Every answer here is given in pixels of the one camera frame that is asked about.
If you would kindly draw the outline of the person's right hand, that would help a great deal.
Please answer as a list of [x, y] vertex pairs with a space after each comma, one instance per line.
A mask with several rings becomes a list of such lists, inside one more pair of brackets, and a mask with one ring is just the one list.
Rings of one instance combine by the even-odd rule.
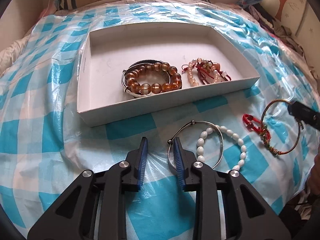
[[308, 178], [308, 186], [310, 191], [319, 196], [320, 194], [320, 160], [319, 153], [315, 157], [315, 163], [311, 169], [310, 177]]

